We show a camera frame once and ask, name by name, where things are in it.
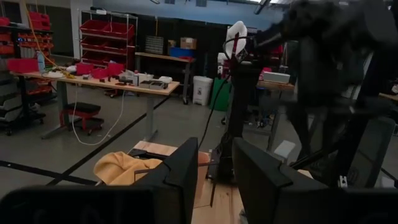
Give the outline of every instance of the trash can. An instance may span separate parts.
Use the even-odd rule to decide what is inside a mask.
[[[217,94],[218,90],[220,89],[221,85],[223,84],[223,82],[224,82],[224,80],[219,79],[219,78],[216,78],[214,80],[213,94],[211,96],[210,108],[213,107],[213,104],[215,103],[215,99],[216,99],[216,94]],[[228,100],[229,100],[229,90],[230,89],[231,89],[231,84],[229,82],[226,82],[223,85],[223,88],[220,90],[214,110],[227,111],[228,103],[229,103]]]
[[[207,77],[193,77],[193,103],[207,105],[213,79]]]

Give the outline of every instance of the cardboard box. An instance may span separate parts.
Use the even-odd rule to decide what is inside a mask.
[[[182,49],[196,50],[197,40],[194,38],[190,38],[190,37],[181,37],[180,47]]]

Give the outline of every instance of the yellow cloth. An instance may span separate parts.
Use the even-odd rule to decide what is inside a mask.
[[[153,169],[162,161],[136,159],[124,152],[112,152],[103,156],[94,166],[94,174],[107,185],[131,185],[143,174],[137,170]]]

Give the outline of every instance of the green trash can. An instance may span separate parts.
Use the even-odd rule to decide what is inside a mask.
[[[213,94],[211,96],[210,109],[213,107],[213,103],[216,98],[217,91],[220,89],[223,81],[224,81],[223,79],[216,78],[213,83]],[[229,100],[229,90],[230,89],[231,89],[231,84],[229,82],[225,83],[217,97],[217,102],[216,102],[216,106],[214,107],[214,110],[227,111],[228,103],[229,103],[228,100]]]

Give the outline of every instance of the power cord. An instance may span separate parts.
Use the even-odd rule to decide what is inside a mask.
[[[78,92],[77,90],[78,90],[78,86],[77,86],[77,84],[76,84],[75,107],[74,107],[74,109],[73,109],[73,115],[72,115],[72,128],[73,128],[73,132],[75,133],[75,136],[76,136],[77,140],[78,140],[81,144],[84,144],[84,145],[86,145],[86,146],[97,146],[97,145],[101,144],[101,143],[106,139],[106,137],[108,137],[108,135],[110,134],[110,132],[112,131],[112,129],[116,126],[116,124],[119,122],[120,118],[122,117],[122,115],[123,115],[123,110],[124,110],[124,92],[125,92],[125,91],[123,90],[122,108],[121,108],[121,110],[120,110],[120,115],[119,115],[118,119],[116,120],[116,122],[113,124],[113,126],[109,129],[109,131],[105,134],[105,136],[104,136],[99,142],[97,142],[97,143],[85,143],[85,142],[82,142],[82,141],[80,140],[79,136],[78,136],[77,133],[76,133],[76,129],[75,129],[75,122],[74,122],[74,120],[75,120],[75,112],[76,112],[76,106],[77,106],[77,92]]]
[[[228,54],[226,53],[226,51],[225,51],[225,45],[226,45],[228,42],[231,42],[231,41],[234,41],[234,40],[239,40],[239,39],[250,39],[250,37],[247,37],[247,36],[246,36],[246,37],[232,38],[232,39],[229,39],[229,40],[227,40],[227,41],[224,42],[224,44],[223,44],[223,52],[224,52],[224,54],[225,54],[225,56],[226,56],[226,58],[227,58],[228,60],[231,60],[231,59],[230,59],[230,57],[228,56]],[[216,106],[216,102],[217,102],[218,95],[220,94],[221,89],[223,88],[224,84],[228,81],[228,79],[229,79],[230,76],[231,76],[230,74],[227,75],[227,77],[224,79],[224,81],[222,82],[220,88],[219,88],[218,91],[217,91],[216,97],[215,97],[214,102],[213,102],[213,106],[211,107],[211,111],[210,111],[209,117],[208,117],[207,122],[206,122],[205,131],[203,132],[203,136],[201,137],[201,140],[200,140],[200,143],[199,143],[199,147],[198,147],[199,149],[200,149],[201,145],[203,144],[203,141],[205,140],[206,133],[207,133],[207,129],[208,129],[208,127],[209,127],[210,119],[211,119],[211,116],[213,115],[214,108],[215,108],[215,106]]]
[[[215,97],[214,102],[213,102],[213,106],[211,107],[211,111],[210,111],[209,117],[208,117],[207,122],[206,122],[205,132],[203,133],[203,136],[201,137],[201,140],[200,140],[200,143],[199,143],[199,149],[200,149],[200,146],[201,146],[202,143],[203,143],[203,140],[205,140],[206,133],[207,133],[207,128],[209,127],[210,118],[211,118],[211,116],[213,115],[213,112],[214,112],[214,108],[215,108],[215,106],[216,106],[216,102],[217,102],[218,95],[220,94],[220,91],[221,91],[221,89],[223,88],[224,84],[228,81],[229,77],[230,77],[230,75],[228,75],[228,76],[224,79],[224,81],[222,82],[220,88],[219,88],[218,91],[217,91],[216,97]]]

